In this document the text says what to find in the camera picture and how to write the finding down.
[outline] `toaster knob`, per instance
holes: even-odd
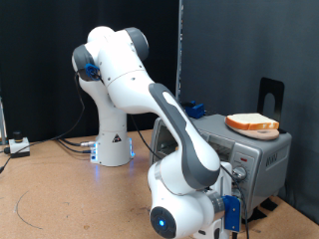
[[[247,172],[246,172],[246,169],[243,167],[235,167],[232,170],[232,175],[239,182],[239,181],[242,181],[246,178]]]

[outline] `blue part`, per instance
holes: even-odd
[[[234,196],[223,196],[223,203],[225,204],[225,229],[239,232],[241,222],[241,204],[240,200]]]
[[[99,81],[100,75],[99,75],[100,68],[88,63],[86,65],[86,74],[92,81]]]
[[[132,144],[132,139],[130,138],[130,154],[131,157],[134,157],[136,154],[133,152],[133,144]]]
[[[163,220],[159,221],[159,226],[165,226],[165,222]]]
[[[205,114],[205,109],[204,109],[203,104],[199,104],[199,105],[194,106],[192,108],[185,107],[185,111],[189,117],[192,117],[195,119],[199,119]]]

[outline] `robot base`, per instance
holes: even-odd
[[[95,147],[91,148],[91,163],[103,166],[121,166],[131,160],[131,144],[127,131],[102,131]]]

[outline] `wooden table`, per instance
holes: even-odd
[[[151,130],[143,135],[151,141]],[[160,239],[149,221],[149,151],[136,132],[129,136],[136,157],[119,167],[92,164],[88,155],[55,141],[12,159],[0,175],[0,238]],[[1,154],[1,165],[7,157]],[[318,225],[278,197],[272,200],[275,211],[261,208],[268,217],[249,223],[251,239],[319,238]]]

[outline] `metal pole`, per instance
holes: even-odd
[[[0,97],[0,130],[1,130],[2,145],[6,145],[7,141],[6,141],[6,133],[4,131],[4,118],[3,118],[1,97]]]
[[[180,67],[181,67],[181,20],[182,20],[182,7],[183,0],[179,0],[179,13],[178,13],[178,47],[177,47],[177,74],[176,74],[176,90],[175,97],[179,100],[179,78],[180,78]]]

